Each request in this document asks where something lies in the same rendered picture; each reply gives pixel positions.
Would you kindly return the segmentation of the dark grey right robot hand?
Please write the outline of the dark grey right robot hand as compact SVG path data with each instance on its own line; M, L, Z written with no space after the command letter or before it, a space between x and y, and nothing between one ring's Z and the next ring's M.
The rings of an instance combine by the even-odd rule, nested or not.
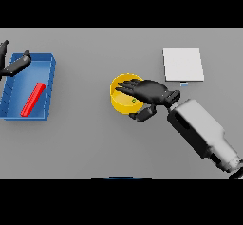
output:
M170 91L164 84L152 80L131 79L119 83L116 90L149 104L139 113L130 113L129 117L137 122L145 122L157 113L157 106L162 105L169 109L180 98L179 90Z

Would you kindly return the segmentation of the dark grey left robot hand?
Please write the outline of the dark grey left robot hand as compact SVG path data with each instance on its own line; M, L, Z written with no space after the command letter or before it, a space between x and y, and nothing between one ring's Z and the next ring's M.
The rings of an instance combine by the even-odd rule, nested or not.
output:
M26 50L23 55L13 63L5 66L8 40L0 43L0 81L3 76L13 77L31 64L30 52Z

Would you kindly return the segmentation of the yellow bowl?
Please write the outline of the yellow bowl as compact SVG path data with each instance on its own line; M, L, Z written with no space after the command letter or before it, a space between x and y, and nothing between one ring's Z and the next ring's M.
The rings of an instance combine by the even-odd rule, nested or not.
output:
M140 102L136 99L136 102L132 103L132 100L135 98L116 90L116 88L119 86L119 83L130 81L131 79L141 80L141 77L132 73L123 73L114 78L110 84L110 102L114 109L123 115L128 115L129 113L137 113L143 107L143 102Z

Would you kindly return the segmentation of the pale square measuring scale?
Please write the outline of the pale square measuring scale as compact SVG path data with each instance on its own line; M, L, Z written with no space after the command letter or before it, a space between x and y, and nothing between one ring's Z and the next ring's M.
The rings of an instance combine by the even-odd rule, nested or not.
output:
M162 50L166 82L203 82L204 73L198 48L164 48Z

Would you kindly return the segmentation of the blue tray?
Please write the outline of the blue tray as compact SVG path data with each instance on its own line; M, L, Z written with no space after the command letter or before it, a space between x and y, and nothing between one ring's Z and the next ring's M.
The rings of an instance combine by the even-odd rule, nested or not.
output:
M46 121L51 104L56 61L52 53L31 53L31 64L13 77L8 76L0 98L0 119ZM37 83L46 86L28 117L21 111Z

